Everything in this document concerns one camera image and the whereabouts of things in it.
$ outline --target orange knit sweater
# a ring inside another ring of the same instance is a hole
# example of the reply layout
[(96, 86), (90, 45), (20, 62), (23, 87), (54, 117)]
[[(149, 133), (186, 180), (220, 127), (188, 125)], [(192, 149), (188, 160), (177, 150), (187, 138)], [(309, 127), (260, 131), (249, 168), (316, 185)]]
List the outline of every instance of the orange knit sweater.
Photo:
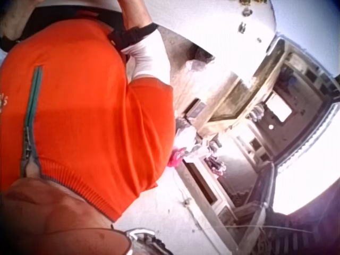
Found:
[(155, 78), (127, 84), (125, 65), (96, 21), (68, 20), (17, 45), (0, 70), (1, 189), (20, 177), (23, 128), (40, 69), (31, 141), (41, 176), (117, 220), (155, 185), (174, 139), (173, 92)]

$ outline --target black strap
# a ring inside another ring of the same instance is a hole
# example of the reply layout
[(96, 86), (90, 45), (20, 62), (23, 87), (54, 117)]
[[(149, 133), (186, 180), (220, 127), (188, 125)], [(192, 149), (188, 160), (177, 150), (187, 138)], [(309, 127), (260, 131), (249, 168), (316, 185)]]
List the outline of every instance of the black strap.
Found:
[(129, 30), (114, 30), (108, 38), (117, 50), (121, 51), (131, 45), (139, 43), (145, 36), (155, 32), (158, 25), (151, 23), (143, 28), (134, 27)]

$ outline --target wire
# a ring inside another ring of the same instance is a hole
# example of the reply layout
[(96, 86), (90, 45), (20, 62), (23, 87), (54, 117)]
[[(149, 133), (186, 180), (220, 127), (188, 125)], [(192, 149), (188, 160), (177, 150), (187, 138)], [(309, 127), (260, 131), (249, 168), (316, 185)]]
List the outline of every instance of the wire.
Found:
[(239, 227), (276, 228), (276, 229), (280, 229), (280, 230), (292, 230), (292, 231), (296, 231), (296, 232), (313, 234), (313, 231), (307, 231), (307, 230), (303, 230), (303, 229), (296, 229), (296, 228), (290, 228), (290, 227), (279, 227), (279, 226), (267, 226), (267, 225), (264, 225), (264, 226), (260, 226), (260, 225), (240, 225), (240, 226), (224, 225), (223, 227), (226, 227), (226, 228), (239, 228)]

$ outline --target green zipper tape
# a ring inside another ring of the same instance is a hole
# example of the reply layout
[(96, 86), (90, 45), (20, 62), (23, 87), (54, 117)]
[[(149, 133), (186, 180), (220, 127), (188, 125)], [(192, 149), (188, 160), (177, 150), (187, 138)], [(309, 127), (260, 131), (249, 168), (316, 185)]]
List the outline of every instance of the green zipper tape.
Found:
[(38, 164), (38, 155), (34, 142), (33, 135), (33, 122), (35, 118), (35, 114), (37, 111), (38, 105), (38, 97), (41, 87), (41, 81), (43, 78), (43, 69), (41, 66), (36, 67), (33, 74), (32, 85), (30, 96), (28, 100), (27, 112), (25, 116), (25, 122), (23, 127), (23, 148), (22, 148), (22, 162), (20, 169), (20, 176), (25, 176), (26, 166), (29, 162), (29, 158), (27, 158), (27, 149), (30, 150), (30, 155), (32, 155), (35, 162)]

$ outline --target pink object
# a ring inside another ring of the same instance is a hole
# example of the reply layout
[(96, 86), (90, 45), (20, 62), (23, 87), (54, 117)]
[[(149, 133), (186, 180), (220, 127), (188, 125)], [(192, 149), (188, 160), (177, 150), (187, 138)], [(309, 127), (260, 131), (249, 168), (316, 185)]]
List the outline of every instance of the pink object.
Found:
[(174, 148), (171, 152), (171, 156), (168, 162), (168, 167), (179, 166), (185, 155), (185, 148), (177, 149)]

